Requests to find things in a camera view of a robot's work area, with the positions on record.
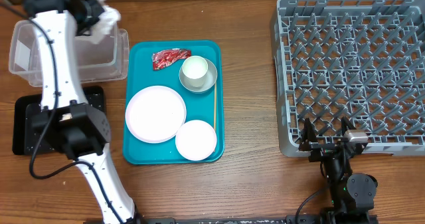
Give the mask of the white napkin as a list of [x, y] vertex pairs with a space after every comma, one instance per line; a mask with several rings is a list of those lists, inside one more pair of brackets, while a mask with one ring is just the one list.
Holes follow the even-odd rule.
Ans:
[[104, 12], [100, 14], [99, 21], [91, 28], [92, 34], [89, 36], [89, 41], [93, 44], [98, 44], [106, 36], [114, 25], [121, 19], [120, 12], [105, 3], [106, 0], [97, 0], [100, 2]]

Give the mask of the small white plate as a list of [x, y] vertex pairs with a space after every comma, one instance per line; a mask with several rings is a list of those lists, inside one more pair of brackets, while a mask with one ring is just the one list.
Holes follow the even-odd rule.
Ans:
[[209, 157], [217, 145], [214, 128], [202, 120], [184, 123], [175, 136], [176, 149], [181, 156], [190, 161], [201, 161]]

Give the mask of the large white plate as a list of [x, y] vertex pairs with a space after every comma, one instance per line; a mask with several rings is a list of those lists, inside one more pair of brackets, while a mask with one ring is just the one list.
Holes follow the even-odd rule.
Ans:
[[130, 99], [125, 119], [134, 137], [158, 144], [173, 138], [186, 116], [187, 109], [180, 94], [166, 86], [149, 86]]

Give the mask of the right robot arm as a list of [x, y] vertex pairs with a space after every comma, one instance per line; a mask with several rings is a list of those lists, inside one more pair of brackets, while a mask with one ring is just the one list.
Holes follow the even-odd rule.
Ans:
[[[326, 186], [311, 194], [298, 207], [294, 215], [295, 223], [377, 223], [369, 211], [375, 206], [378, 181], [365, 173], [355, 173], [350, 159], [363, 153], [369, 137], [356, 129], [348, 118], [341, 119], [343, 136], [335, 143], [320, 144], [315, 128], [307, 118], [299, 150], [309, 152], [310, 162], [319, 162]], [[302, 215], [301, 210], [314, 197], [329, 191], [331, 207], [323, 208], [318, 215]]]

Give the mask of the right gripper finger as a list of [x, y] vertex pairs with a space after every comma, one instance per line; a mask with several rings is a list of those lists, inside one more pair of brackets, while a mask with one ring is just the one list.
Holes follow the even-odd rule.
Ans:
[[342, 117], [341, 119], [341, 133], [343, 137], [350, 141], [352, 139], [351, 130], [355, 130], [356, 127], [349, 121], [347, 117]]
[[318, 147], [315, 129], [309, 118], [305, 119], [298, 150], [313, 150]]

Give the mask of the red snack wrapper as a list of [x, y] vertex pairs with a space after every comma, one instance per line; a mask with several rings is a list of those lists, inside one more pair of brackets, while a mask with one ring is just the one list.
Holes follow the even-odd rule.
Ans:
[[171, 66], [178, 60], [183, 60], [192, 56], [189, 49], [165, 49], [152, 55], [153, 70], [162, 70]]

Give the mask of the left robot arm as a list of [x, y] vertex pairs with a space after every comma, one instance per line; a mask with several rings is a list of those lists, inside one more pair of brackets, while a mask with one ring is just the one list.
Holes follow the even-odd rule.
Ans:
[[105, 0], [24, 0], [34, 27], [42, 67], [41, 113], [32, 126], [86, 178], [103, 223], [142, 223], [112, 161], [112, 131], [104, 112], [89, 105], [78, 72], [75, 38], [98, 44], [120, 19]]

